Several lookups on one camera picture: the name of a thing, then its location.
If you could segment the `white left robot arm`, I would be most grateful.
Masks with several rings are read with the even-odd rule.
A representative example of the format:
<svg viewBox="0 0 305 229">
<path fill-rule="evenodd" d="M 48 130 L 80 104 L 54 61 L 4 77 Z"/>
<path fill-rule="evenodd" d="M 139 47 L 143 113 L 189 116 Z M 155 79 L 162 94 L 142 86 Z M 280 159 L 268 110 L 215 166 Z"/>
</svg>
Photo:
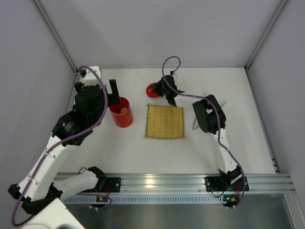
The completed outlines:
<svg viewBox="0 0 305 229">
<path fill-rule="evenodd" d="M 19 199 L 22 209 L 37 215 L 54 199 L 65 200 L 81 192 L 109 192 L 107 176 L 97 167 L 90 167 L 83 173 L 55 182 L 59 169 L 101 123 L 100 118 L 110 105 L 121 103 L 115 79 L 109 81 L 112 93 L 97 85 L 75 83 L 75 104 L 72 110 L 58 119 L 51 132 L 48 145 L 39 160 L 24 180 L 9 187 L 8 192 Z"/>
</svg>

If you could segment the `round yellow biscuit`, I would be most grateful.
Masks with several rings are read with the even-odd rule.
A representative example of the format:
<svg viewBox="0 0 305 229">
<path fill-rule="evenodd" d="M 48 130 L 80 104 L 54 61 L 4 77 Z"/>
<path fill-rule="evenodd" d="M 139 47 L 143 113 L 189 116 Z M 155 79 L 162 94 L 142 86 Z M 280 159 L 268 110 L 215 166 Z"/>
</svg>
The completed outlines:
<svg viewBox="0 0 305 229">
<path fill-rule="evenodd" d="M 124 107 L 124 108 L 121 109 L 120 114 L 124 114 L 127 111 L 128 111 L 128 109 L 126 107 Z"/>
</svg>

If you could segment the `red cylindrical container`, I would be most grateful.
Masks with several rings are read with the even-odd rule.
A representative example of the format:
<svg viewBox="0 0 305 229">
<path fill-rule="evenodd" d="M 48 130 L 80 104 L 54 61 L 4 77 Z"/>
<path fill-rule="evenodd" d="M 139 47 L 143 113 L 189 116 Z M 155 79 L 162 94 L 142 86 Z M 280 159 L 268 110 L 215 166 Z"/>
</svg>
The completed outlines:
<svg viewBox="0 0 305 229">
<path fill-rule="evenodd" d="M 112 105 L 109 107 L 115 124 L 120 128 L 127 128 L 133 123 L 133 115 L 130 107 L 129 101 L 120 97 L 121 103 L 119 105 Z M 124 114 L 120 114 L 122 108 L 126 107 L 128 109 Z"/>
</svg>

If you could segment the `red round lid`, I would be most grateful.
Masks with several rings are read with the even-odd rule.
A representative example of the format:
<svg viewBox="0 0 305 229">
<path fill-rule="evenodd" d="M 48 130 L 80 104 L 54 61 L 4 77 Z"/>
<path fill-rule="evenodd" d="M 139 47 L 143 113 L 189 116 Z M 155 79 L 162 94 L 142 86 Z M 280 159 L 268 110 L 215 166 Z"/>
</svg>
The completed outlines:
<svg viewBox="0 0 305 229">
<path fill-rule="evenodd" d="M 159 95 L 152 89 L 153 86 L 155 86 L 156 83 L 151 83 L 146 88 L 146 95 L 150 98 L 157 98 Z"/>
</svg>

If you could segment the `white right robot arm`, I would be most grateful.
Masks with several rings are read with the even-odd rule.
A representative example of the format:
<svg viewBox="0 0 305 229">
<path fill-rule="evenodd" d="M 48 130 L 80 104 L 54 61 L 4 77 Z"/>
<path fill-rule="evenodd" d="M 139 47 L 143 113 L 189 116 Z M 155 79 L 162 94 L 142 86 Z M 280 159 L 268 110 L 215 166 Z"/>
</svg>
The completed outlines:
<svg viewBox="0 0 305 229">
<path fill-rule="evenodd" d="M 202 132 L 210 134 L 219 145 L 216 154 L 219 175 L 206 180 L 207 191 L 215 192 L 232 191 L 239 194 L 249 190 L 247 178 L 241 164 L 229 149 L 226 137 L 226 115 L 216 97 L 210 95 L 186 94 L 177 88 L 173 74 L 163 76 L 158 82 L 146 88 L 149 97 L 164 97 L 168 104 L 174 108 L 188 108 L 194 112 L 195 124 L 193 129 L 199 128 Z"/>
</svg>

